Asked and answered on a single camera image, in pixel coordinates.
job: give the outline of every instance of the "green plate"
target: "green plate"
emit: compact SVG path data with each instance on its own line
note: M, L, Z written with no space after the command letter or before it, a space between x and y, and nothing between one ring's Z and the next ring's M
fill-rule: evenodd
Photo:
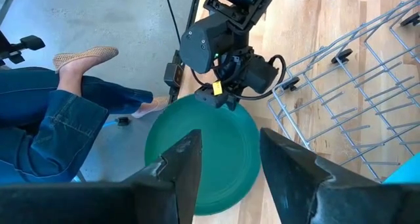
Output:
M168 106L152 126L146 165L193 129L201 129L203 140L195 214L219 213L239 202L258 176L259 132L242 106L233 112L225 106L215 109L190 95Z

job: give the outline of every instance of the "wooden floor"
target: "wooden floor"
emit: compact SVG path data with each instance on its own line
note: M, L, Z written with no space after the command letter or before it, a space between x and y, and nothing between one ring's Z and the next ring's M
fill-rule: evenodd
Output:
M291 64L318 50L321 46L328 46L338 37L357 28L361 23L374 19L381 13L394 8L401 1L406 0L273 0L266 14L252 29L250 45L254 47L257 54L264 56L266 59L270 58L272 55L281 54L286 59L286 62ZM204 18L206 16L207 12L199 9L198 18ZM401 33L404 41L411 46L420 44L419 30L420 28L418 26L416 28L409 27L404 30ZM378 30L369 42L382 59L387 59L391 57L392 54L396 55L403 51L402 46L392 35L390 35L386 28ZM347 68L353 75L365 72L369 68L377 65L376 60L362 45L362 40L351 43L349 47L354 50L354 53L349 57L350 62L347 64ZM308 73L308 76L313 78L322 72L325 72L326 69L331 67L331 64L329 64L328 61L329 60L321 61L319 64L316 64L314 69ZM392 66L398 61L401 61L402 65L398 67L398 70L393 71L398 79L414 76L410 82L418 82L420 66L416 64L410 56L397 58L395 61L390 62L389 66ZM212 82L214 79L211 74L201 75L200 78L208 82ZM322 93L346 80L348 80L346 74L343 72L335 72L326 77L317 79L314 82L314 85L316 89ZM395 86L395 82L389 75L383 74L378 78L371 80L369 83L366 83L363 86L363 89L368 95L374 95L392 86ZM198 85L192 78L190 71L186 70L180 95L185 96L193 93L197 88ZM346 93L329 104L331 110L335 114L355 107L358 110L353 112L354 114L369 106L353 85L345 86L340 90L346 91ZM410 92L418 93L420 92L420 87L416 87ZM244 94L252 95L252 92L246 91ZM374 102L384 99L387 95L390 94L384 94L375 99ZM310 88L303 88L300 91L288 93L284 96L284 100L290 108L296 108L314 97L315 95ZM401 95L401 97L396 97L393 100L382 104L379 109L386 110L407 102L409 102L407 101L407 98ZM279 131L279 133L282 132L273 115L267 108L267 100L242 101L241 103L253 116L259 127L269 127ZM342 120L349 116L351 116L351 113L339 119ZM320 103L314 103L293 115L294 120L302 129L306 138L331 126L333 122L330 117L331 116ZM409 106L385 114L385 118L393 125L416 122L420 120L420 109L416 106ZM292 138L294 138L295 141L300 142L288 120L284 118L282 123L286 126ZM351 120L343 126L345 129L349 129L361 125L370 125L371 127L351 134L351 139L356 142L356 145L377 143L392 135L392 133L387 130L386 125L378 120L378 116L375 115L374 111L363 114L363 116ZM409 133L404 134L403 137L406 141L418 141L420 140L420 131L418 128L413 129ZM410 154L403 146L399 145L398 142L399 141L395 139L386 144L386 146L367 153L366 159L374 162L405 162L410 157ZM336 163L344 162L356 154L354 149L350 148L349 143L338 129L331 130L329 133L318 137L311 143L311 146L319 155ZM410 148L414 153L420 151L419 145L412 145ZM372 174L367 167L363 165L360 158L346 164L345 167L373 179ZM398 166L372 167L377 171L380 178L385 178ZM263 172L259 173L257 181L249 194L234 207L217 215L197 216L194 218L194 223L200 224L265 224L279 222L280 219L272 201Z

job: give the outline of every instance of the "yellow tag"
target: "yellow tag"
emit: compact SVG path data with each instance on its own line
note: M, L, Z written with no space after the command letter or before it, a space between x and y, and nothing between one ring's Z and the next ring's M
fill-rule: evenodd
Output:
M220 95L223 93L222 90L222 84L220 81L216 81L215 83L213 83L213 94L216 95Z

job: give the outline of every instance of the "concrete floor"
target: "concrete floor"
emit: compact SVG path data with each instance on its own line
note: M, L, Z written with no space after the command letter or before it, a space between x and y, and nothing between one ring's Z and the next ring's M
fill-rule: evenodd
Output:
M182 33L191 0L171 3ZM109 45L119 49L119 56L88 75L157 96L168 93L163 73L178 42L165 0L14 0L1 31L13 43L33 34L46 45L39 51L24 51L26 61L19 65L7 62L11 68L52 69L57 53ZM120 181L143 167L147 134L157 116L134 120L129 127L104 128L81 169L85 178Z

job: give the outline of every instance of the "dish rack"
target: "dish rack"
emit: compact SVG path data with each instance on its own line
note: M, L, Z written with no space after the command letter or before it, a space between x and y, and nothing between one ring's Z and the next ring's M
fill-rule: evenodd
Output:
M419 152L419 5L401 2L290 64L268 101L283 135L378 182Z

